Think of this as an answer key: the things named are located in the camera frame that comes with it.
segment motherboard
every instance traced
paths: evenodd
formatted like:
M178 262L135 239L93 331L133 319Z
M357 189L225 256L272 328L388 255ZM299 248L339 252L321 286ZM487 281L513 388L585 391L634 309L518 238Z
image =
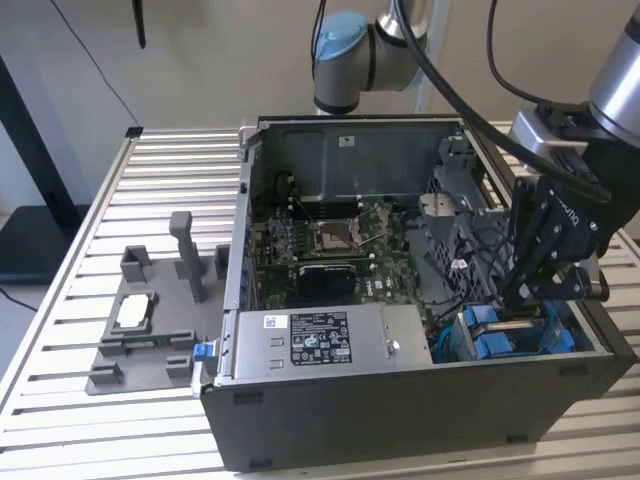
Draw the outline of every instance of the motherboard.
M406 209L382 197L334 206L290 201L252 225L258 308L415 304L427 321Z

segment label sticker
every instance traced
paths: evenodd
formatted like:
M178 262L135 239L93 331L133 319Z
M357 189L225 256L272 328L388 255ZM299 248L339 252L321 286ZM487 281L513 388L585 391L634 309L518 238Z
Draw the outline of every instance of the label sticker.
M464 258L454 258L451 262L451 270L464 270L469 264Z
M296 367L351 362L347 312L291 315L291 363Z
M265 315L264 328L287 328L289 315Z
M356 144L356 137L353 135L338 137L338 147L353 147Z

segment open computer tower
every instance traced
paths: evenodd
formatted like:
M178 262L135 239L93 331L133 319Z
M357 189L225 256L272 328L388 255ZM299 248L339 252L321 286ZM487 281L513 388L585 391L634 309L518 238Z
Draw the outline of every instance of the open computer tower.
M634 362L597 303L540 302L507 354L471 328L499 311L514 177L459 118L263 118L242 162L201 377L226 468L535 442Z

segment black stand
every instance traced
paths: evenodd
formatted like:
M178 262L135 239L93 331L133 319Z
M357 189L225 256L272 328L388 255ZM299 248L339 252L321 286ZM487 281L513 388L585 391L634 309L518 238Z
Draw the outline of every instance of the black stand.
M87 207L76 208L0 56L0 121L46 207L21 207L0 230L0 283L53 280Z

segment slotted aluminum surface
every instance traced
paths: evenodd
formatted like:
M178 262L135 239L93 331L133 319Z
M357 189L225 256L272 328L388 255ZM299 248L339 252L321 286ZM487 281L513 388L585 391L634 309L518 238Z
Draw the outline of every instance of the slotted aluminum surface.
M506 123L499 126L508 129ZM514 159L506 160L520 169ZM213 253L231 235L238 167L237 135L231 130L149 132L125 142L0 384L0 394L8 392L0 415L0 478L234 476L225 472L202 407L188 389L89 397L84 386L120 281L122 247L144 243L152 257L176 256L175 242L166 234L168 218L175 209L189 209L194 240L202 253ZM612 286L607 309L640 353L638 249L620 233L602 263ZM392 427L381 423L380 435L393 435ZM626 479L639 474L640 364L604 398L573 406L537 445L243 478Z

